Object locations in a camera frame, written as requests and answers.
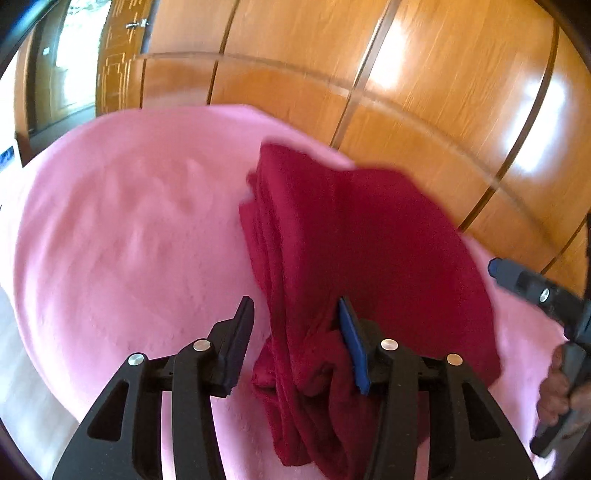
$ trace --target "blue gripper pad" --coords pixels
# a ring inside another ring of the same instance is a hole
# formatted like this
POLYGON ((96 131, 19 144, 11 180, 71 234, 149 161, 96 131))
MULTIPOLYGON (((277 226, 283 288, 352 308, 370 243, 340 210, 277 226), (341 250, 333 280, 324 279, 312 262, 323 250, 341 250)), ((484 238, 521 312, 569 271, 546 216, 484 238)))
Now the blue gripper pad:
POLYGON ((371 380, 369 379, 367 342, 364 341, 357 315, 355 315, 350 303, 344 298, 339 299, 339 320, 340 331, 353 361, 355 384, 363 395, 368 395, 371 380))

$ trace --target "red cloth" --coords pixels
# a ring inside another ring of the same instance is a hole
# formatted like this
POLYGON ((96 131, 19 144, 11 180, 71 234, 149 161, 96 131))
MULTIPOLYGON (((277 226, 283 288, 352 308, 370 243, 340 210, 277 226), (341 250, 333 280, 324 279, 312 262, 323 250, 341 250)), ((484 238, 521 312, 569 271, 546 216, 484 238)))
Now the red cloth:
POLYGON ((242 228, 271 314, 252 381, 275 451, 363 478, 378 402, 355 387, 338 297, 416 353, 460 353, 490 385, 501 365, 485 286, 446 215, 397 171, 334 171, 264 144, 248 180, 242 228))

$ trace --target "finger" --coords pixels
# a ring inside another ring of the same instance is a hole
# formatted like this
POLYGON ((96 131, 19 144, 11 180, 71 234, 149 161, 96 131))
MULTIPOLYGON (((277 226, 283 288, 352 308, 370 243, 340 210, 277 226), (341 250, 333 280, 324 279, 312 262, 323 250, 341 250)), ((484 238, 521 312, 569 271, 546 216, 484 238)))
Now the finger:
POLYGON ((577 388, 570 398, 573 410, 591 410, 591 384, 577 388))
POLYGON ((543 395, 540 397, 538 405, 550 413, 563 415, 569 411, 569 399, 557 395, 543 395))
POLYGON ((558 415, 554 412, 546 410, 544 407, 538 404, 538 417, 540 418, 540 422, 550 425, 553 427, 558 423, 558 415))
POLYGON ((548 378, 540 384, 540 395, 560 395, 565 397, 569 393, 569 379, 561 371, 555 370, 548 374, 548 378))
POLYGON ((562 367, 562 350, 564 345, 560 345, 555 348, 554 352, 552 353, 552 362, 550 364, 550 368, 560 368, 562 367))

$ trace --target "blue rubber pad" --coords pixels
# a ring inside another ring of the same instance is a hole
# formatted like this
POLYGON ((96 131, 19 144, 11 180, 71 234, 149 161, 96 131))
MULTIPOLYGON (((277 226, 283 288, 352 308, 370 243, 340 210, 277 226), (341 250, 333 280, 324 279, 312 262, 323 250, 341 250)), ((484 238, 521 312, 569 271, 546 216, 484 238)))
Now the blue rubber pad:
POLYGON ((339 299, 339 320, 340 331, 345 339, 345 344, 351 354, 353 361, 353 373, 355 375, 355 384, 361 390, 363 395, 369 394, 371 382, 369 380, 368 354, 363 347, 363 342, 359 337, 357 326, 353 321, 354 313, 350 312, 347 302, 339 299))

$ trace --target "human hand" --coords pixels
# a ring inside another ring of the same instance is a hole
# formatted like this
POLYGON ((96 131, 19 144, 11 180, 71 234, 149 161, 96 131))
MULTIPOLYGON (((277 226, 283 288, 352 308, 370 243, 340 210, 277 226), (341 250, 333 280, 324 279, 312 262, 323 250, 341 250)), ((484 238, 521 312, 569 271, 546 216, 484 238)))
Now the human hand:
POLYGON ((576 410, 579 414, 575 428, 589 423, 591 420, 591 383, 575 390, 570 400, 569 380, 560 371, 563 361, 563 345, 552 354, 552 362, 548 370, 548 377, 540 385, 540 400, 537 404, 538 417, 546 425, 556 425, 558 416, 576 410))

